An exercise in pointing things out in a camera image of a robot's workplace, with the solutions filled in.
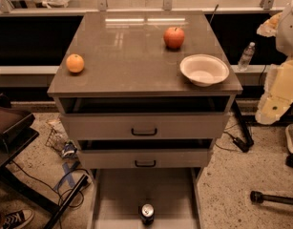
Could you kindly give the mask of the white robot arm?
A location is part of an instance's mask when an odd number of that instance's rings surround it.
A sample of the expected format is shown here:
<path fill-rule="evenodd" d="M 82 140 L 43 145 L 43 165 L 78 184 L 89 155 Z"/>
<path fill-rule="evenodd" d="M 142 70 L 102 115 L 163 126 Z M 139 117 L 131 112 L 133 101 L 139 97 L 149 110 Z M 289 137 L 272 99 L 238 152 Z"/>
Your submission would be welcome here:
<path fill-rule="evenodd" d="M 259 26 L 260 35 L 275 35 L 276 49 L 286 56 L 280 65 L 272 65 L 264 81 L 264 93 L 255 118 L 258 123 L 271 125 L 278 121 L 293 104 L 293 0 Z"/>

